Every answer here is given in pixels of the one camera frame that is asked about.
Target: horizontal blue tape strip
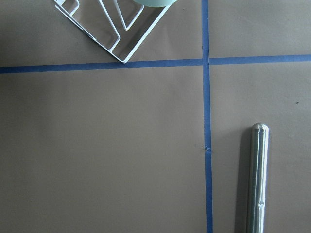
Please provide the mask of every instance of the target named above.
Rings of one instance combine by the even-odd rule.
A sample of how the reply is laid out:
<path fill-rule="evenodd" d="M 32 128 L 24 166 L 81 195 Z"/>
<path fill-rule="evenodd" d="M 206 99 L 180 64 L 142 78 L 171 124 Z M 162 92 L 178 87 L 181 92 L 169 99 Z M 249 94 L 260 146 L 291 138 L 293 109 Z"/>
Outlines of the horizontal blue tape strip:
<path fill-rule="evenodd" d="M 110 62 L 110 63 L 63 64 L 63 65 L 43 65 L 43 66 L 24 66 L 24 67 L 0 67 L 0 74 L 96 70 L 96 69 L 185 67 L 185 66 L 201 66 L 202 64 L 203 64 L 202 59 L 182 59 L 182 60 L 161 60 L 161 61 L 139 61 L 139 62 L 128 62 L 126 64 L 120 62 Z"/>
<path fill-rule="evenodd" d="M 210 58 L 210 65 L 275 63 L 275 62 L 309 62 L 311 55 L 257 56 L 257 57 L 220 57 Z"/>

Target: metal rod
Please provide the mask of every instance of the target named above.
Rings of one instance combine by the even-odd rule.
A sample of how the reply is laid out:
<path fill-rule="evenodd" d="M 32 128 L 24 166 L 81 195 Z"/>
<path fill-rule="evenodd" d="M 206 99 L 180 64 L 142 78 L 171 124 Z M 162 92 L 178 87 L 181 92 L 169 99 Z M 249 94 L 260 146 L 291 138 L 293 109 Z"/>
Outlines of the metal rod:
<path fill-rule="evenodd" d="M 252 127 L 250 158 L 247 233 L 264 232 L 266 204 L 269 128 L 257 123 Z"/>

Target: light green bowl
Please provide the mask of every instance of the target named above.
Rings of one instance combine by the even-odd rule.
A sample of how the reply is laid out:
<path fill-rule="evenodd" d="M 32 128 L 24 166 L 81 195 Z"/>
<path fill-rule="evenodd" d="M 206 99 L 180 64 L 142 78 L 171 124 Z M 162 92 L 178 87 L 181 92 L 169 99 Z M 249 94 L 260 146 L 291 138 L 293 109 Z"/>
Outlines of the light green bowl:
<path fill-rule="evenodd" d="M 133 1 L 144 6 L 164 7 L 164 6 L 171 5 L 177 0 L 133 0 Z"/>

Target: blue tape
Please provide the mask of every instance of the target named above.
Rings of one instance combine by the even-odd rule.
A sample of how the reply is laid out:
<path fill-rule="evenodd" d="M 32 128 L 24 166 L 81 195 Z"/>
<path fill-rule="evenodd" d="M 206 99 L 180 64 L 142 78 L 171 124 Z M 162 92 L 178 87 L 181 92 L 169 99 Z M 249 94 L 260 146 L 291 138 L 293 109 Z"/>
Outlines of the blue tape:
<path fill-rule="evenodd" d="M 210 128 L 210 85 L 209 85 L 209 32 L 208 0 L 202 0 L 202 45 L 203 45 L 203 90 L 204 90 L 204 141 L 205 141 L 205 185 L 207 233 L 213 232 L 211 128 Z"/>
<path fill-rule="evenodd" d="M 283 55 L 283 56 L 256 56 L 256 57 L 220 57 L 210 58 L 210 65 L 233 65 L 253 63 L 275 63 L 275 62 L 309 62 L 311 55 Z"/>
<path fill-rule="evenodd" d="M 110 62 L 110 63 L 85 63 L 85 64 L 43 65 L 43 66 L 24 66 L 24 67 L 0 67 L 0 74 L 96 70 L 96 69 L 184 67 L 184 66 L 201 66 L 202 63 L 203 63 L 202 59 L 182 59 L 182 60 L 139 61 L 139 62 L 128 62 L 126 64 L 122 64 L 120 62 Z"/>

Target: dish rack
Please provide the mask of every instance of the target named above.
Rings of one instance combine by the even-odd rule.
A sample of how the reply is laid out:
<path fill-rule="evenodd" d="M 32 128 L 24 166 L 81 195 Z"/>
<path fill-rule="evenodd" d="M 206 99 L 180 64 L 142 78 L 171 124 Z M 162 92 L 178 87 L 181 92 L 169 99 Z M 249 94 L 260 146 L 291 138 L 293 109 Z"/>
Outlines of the dish rack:
<path fill-rule="evenodd" d="M 128 62 L 169 6 L 132 0 L 54 0 L 55 7 L 122 63 Z"/>

